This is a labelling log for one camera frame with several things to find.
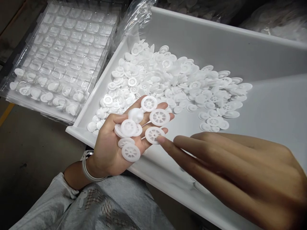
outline yellow floor line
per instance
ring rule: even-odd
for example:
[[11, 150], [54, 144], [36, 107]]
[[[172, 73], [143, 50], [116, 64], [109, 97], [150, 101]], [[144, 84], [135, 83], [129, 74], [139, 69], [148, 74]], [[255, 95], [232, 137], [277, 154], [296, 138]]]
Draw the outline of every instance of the yellow floor line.
[[13, 109], [15, 104], [10, 103], [8, 105], [8, 107], [6, 108], [6, 110], [4, 111], [4, 113], [2, 114], [2, 116], [0, 117], [0, 127], [2, 126], [2, 124], [4, 123], [4, 121], [6, 120], [7, 116], [10, 114], [11, 110]]

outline hand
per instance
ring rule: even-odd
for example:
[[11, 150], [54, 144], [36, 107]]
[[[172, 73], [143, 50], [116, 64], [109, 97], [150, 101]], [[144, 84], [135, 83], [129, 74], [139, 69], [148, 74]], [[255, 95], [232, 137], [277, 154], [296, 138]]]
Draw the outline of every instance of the hand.
[[287, 147], [208, 132], [157, 140], [221, 202], [259, 227], [298, 229], [306, 217], [307, 178]]
[[[108, 175], [116, 176], [123, 173], [129, 168], [133, 162], [126, 161], [122, 156], [122, 149], [118, 147], [120, 138], [115, 134], [114, 127], [116, 123], [122, 123], [128, 119], [128, 111], [133, 108], [140, 108], [141, 101], [145, 96], [139, 98], [123, 115], [110, 114], [103, 126], [101, 127], [95, 149], [94, 155], [88, 158], [87, 168], [89, 173], [97, 178], [105, 177]], [[167, 108], [167, 103], [160, 103], [158, 109]], [[144, 113], [144, 119], [140, 122], [143, 127], [143, 132], [138, 137], [131, 137], [135, 141], [135, 145], [139, 148], [141, 155], [151, 146], [145, 136], [145, 131], [149, 127], [155, 126], [149, 122], [150, 112]], [[170, 113], [170, 119], [174, 118], [174, 114]]]

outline bracelet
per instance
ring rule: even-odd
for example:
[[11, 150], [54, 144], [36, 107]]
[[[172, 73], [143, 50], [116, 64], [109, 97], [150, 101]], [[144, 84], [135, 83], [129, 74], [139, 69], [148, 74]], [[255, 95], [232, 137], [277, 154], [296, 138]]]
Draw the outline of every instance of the bracelet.
[[83, 154], [83, 158], [82, 158], [82, 170], [83, 170], [83, 173], [84, 173], [84, 176], [91, 182], [100, 182], [100, 181], [103, 181], [104, 179], [106, 179], [107, 177], [103, 177], [103, 178], [96, 178], [96, 177], [93, 177], [89, 171], [87, 171], [87, 168], [86, 168], [86, 153], [84, 152]]

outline wrist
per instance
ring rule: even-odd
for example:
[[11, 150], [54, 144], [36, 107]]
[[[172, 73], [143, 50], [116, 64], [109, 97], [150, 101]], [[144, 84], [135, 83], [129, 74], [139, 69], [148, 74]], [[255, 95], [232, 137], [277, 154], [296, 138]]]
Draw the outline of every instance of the wrist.
[[104, 178], [107, 177], [108, 174], [101, 170], [97, 165], [95, 164], [95, 160], [93, 157], [89, 157], [86, 161], [86, 168], [89, 174], [96, 178]]

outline floor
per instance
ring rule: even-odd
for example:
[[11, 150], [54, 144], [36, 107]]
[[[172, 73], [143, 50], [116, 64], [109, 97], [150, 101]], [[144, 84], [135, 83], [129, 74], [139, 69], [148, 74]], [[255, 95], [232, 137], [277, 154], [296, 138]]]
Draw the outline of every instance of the floor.
[[[12, 65], [11, 54], [45, 2], [0, 3], [0, 70]], [[0, 98], [0, 117], [8, 113], [9, 104]], [[0, 119], [0, 200], [1, 209], [5, 210], [1, 229], [9, 229], [16, 223], [43, 194], [53, 177], [82, 156], [85, 144], [65, 129], [65, 125], [18, 105], [13, 106], [4, 121]], [[196, 230], [200, 226], [218, 229], [153, 186], [147, 186], [177, 230]]]

